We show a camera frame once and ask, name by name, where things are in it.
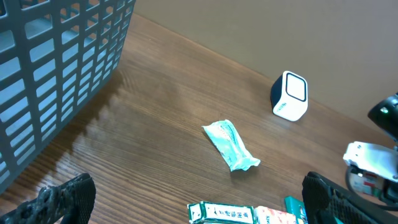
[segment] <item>small speaker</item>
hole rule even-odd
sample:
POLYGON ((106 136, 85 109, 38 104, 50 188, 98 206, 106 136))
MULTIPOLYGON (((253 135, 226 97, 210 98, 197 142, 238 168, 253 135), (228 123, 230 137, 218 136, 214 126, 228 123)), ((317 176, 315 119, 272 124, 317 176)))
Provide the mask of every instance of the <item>small speaker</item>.
POLYGON ((308 108, 308 84, 300 75, 285 71, 271 88, 272 112, 289 121, 300 119, 308 108))

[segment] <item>beige wall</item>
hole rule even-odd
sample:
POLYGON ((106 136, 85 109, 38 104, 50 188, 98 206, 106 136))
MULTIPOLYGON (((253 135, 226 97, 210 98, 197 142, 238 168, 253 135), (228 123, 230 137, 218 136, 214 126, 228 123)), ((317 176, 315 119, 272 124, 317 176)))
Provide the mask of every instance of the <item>beige wall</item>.
POLYGON ((396 0, 137 0, 135 13, 274 80, 291 70, 374 128, 368 111, 398 91, 396 0))

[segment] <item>light blue wrapper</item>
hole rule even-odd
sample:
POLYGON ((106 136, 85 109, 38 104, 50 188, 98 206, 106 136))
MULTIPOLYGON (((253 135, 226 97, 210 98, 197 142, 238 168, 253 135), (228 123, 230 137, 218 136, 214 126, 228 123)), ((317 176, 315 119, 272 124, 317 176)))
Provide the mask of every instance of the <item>light blue wrapper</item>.
POLYGON ((231 171, 248 170, 251 166, 260 164, 260 160, 252 157, 244 147, 241 137, 230 121, 217 121, 203 128, 231 171))

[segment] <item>wood grain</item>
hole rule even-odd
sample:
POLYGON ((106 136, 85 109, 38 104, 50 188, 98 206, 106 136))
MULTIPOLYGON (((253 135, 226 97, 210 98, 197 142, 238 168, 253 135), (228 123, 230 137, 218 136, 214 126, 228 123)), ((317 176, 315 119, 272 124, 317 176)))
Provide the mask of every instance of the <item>wood grain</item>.
POLYGON ((272 84, 134 15, 109 83, 0 196, 0 213, 82 172, 97 188, 92 223, 187 223, 187 204, 201 200, 285 210, 308 171, 344 185, 348 143, 392 144, 313 100, 295 123, 276 117, 272 84), (259 167, 229 171, 201 127, 222 119, 259 167))

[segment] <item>black device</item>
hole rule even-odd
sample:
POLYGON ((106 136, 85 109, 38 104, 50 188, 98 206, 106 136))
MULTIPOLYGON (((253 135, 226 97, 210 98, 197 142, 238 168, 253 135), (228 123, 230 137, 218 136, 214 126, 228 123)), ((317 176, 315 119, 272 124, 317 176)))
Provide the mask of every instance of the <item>black device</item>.
POLYGON ((398 93, 378 103, 368 113, 377 126, 398 142, 398 93))
POLYGON ((0 217, 0 224, 87 224, 95 201, 95 184, 81 174, 58 187, 42 188, 39 196, 0 217))
POLYGON ((316 172, 303 180, 303 201, 308 224, 379 223, 395 224, 398 218, 342 188, 316 172))

